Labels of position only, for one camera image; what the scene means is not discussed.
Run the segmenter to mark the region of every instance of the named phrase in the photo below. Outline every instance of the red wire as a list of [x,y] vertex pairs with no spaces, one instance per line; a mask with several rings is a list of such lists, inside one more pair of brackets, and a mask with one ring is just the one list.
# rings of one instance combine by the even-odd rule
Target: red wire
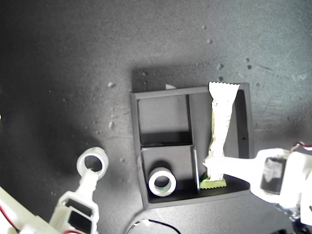
[[8,215],[6,214],[6,212],[4,211],[4,209],[0,206],[0,211],[3,214],[3,216],[5,217],[5,219],[12,225],[12,227],[16,230],[16,232],[20,232],[19,229],[14,225],[14,223],[10,220],[10,218],[8,217]]
[[84,234],[84,233],[77,231],[77,230],[65,230],[65,231],[63,231],[63,234],[68,234],[68,233]]

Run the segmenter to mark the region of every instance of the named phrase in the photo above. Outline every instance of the black cable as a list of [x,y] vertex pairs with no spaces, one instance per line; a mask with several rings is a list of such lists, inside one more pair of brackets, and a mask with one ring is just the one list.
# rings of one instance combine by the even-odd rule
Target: black cable
[[140,224],[140,223],[145,223],[145,222],[147,222],[147,221],[149,221],[149,222],[151,222],[151,223],[160,224],[160,225],[163,225],[163,226],[168,227],[168,228],[171,228],[171,229],[175,230],[175,232],[176,232],[177,234],[181,234],[181,232],[180,232],[177,228],[175,228],[174,226],[171,226],[170,224],[163,223],[163,222],[160,222],[160,221],[152,220],[152,219],[144,219],[144,220],[141,220],[141,221],[136,222],[135,224],[133,224],[133,225],[131,226],[131,228],[128,230],[127,234],[129,234],[129,233],[133,230],[133,228],[135,228],[135,226],[137,226],[138,224]]

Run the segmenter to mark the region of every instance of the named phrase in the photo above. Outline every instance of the tape roll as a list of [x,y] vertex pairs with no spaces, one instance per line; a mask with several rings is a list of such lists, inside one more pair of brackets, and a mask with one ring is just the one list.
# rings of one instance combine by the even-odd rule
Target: tape roll
[[[164,187],[155,185],[156,179],[161,176],[165,176],[169,179],[168,184]],[[148,186],[151,192],[157,196],[169,196],[176,189],[176,178],[167,168],[158,167],[150,173]]]

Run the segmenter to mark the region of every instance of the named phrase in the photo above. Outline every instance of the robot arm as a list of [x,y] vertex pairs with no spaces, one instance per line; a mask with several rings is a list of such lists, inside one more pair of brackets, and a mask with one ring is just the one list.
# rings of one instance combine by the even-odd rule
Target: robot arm
[[[97,157],[102,169],[98,172],[87,169],[84,162],[87,156]],[[98,205],[93,201],[93,191],[97,181],[106,173],[107,167],[108,157],[103,149],[94,147],[85,151],[77,161],[77,170],[81,175],[80,186],[75,192],[68,191],[61,196],[50,223],[33,215],[0,187],[0,207],[11,222],[10,224],[4,219],[0,220],[3,230],[1,233],[97,234],[99,211]]]
[[251,192],[276,203],[292,221],[312,225],[312,156],[283,149],[258,152],[254,159],[215,157],[205,160],[215,168],[250,183]]

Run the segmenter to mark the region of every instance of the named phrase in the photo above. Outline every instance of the white plastic part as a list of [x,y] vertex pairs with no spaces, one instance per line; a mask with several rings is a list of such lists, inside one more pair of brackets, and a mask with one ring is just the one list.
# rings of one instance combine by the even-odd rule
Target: white plastic part
[[[21,230],[25,223],[35,218],[35,216],[23,207],[18,201],[11,197],[3,188],[0,187],[0,206],[3,208],[5,213],[14,225]],[[6,220],[1,219],[1,233],[9,233],[8,231],[12,228],[11,225],[7,225]]]
[[302,189],[300,213],[301,222],[312,225],[312,173],[310,172]]
[[[260,188],[265,160],[268,157],[287,159],[279,195],[268,193]],[[312,169],[311,155],[299,152],[290,153],[283,149],[268,149],[259,151],[255,159],[212,157],[208,158],[205,164],[213,167],[219,173],[247,181],[250,183],[251,192],[254,195],[264,201],[278,203],[286,209],[298,207],[303,192],[309,194],[309,198],[304,194],[302,196],[305,199],[301,202],[308,203],[312,197],[312,178],[309,178],[310,184],[308,180],[306,181]]]
[[[156,179],[161,176],[165,176],[169,179],[168,184],[164,187],[155,185]],[[176,178],[167,168],[158,167],[151,171],[148,185],[153,194],[157,196],[169,196],[176,189]]]
[[86,164],[85,164],[85,159],[88,156],[95,156],[100,160],[100,162],[102,164],[102,169],[100,171],[96,172],[96,174],[98,175],[98,178],[101,179],[105,175],[106,170],[108,168],[108,164],[109,164],[107,154],[100,147],[93,147],[93,148],[90,148],[90,149],[86,150],[85,152],[83,152],[83,154],[80,155],[80,157],[77,160],[77,170],[81,176],[88,169],[86,167]]
[[[34,216],[30,211],[12,198],[0,187],[0,206],[10,218],[12,223],[20,230],[20,234],[59,234],[60,232],[51,227],[39,216]],[[11,224],[1,215],[0,233],[15,234]]]
[[25,224],[19,234],[60,234],[60,232],[36,216]]
[[[212,139],[207,158],[224,157],[223,147],[228,134],[233,103],[236,98],[239,84],[209,83],[209,92],[212,101]],[[212,167],[207,167],[209,180],[222,180],[223,174],[219,174]]]
[[[95,156],[102,163],[102,169],[94,172],[85,165],[87,156]],[[108,157],[102,148],[94,147],[86,150],[77,160],[77,170],[81,175],[80,186],[75,192],[68,191],[58,200],[58,204],[51,217],[50,225],[63,232],[65,230],[74,230],[68,223],[72,211],[92,222],[91,234],[97,234],[97,222],[99,220],[98,205],[93,201],[93,191],[96,189],[97,181],[104,176],[108,167]],[[71,199],[85,207],[91,209],[91,217],[73,207],[67,207],[67,201]]]

